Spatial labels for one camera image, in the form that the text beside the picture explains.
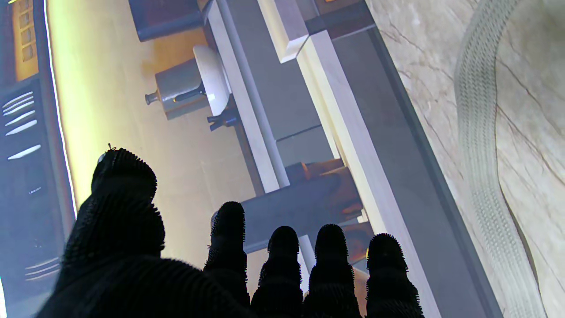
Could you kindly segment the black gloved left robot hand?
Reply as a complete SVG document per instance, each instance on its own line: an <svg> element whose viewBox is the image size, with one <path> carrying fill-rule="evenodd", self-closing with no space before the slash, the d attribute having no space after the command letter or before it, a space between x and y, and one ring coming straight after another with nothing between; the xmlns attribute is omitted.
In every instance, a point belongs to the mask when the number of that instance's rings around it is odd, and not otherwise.
<svg viewBox="0 0 565 318"><path fill-rule="evenodd" d="M39 318L360 318L347 242L324 225L304 295L299 240L271 235L258 288L249 296L245 211L224 203L214 217L203 269L162 258L165 230L153 204L157 177L137 155L110 148L98 159L61 269Z"/></svg>

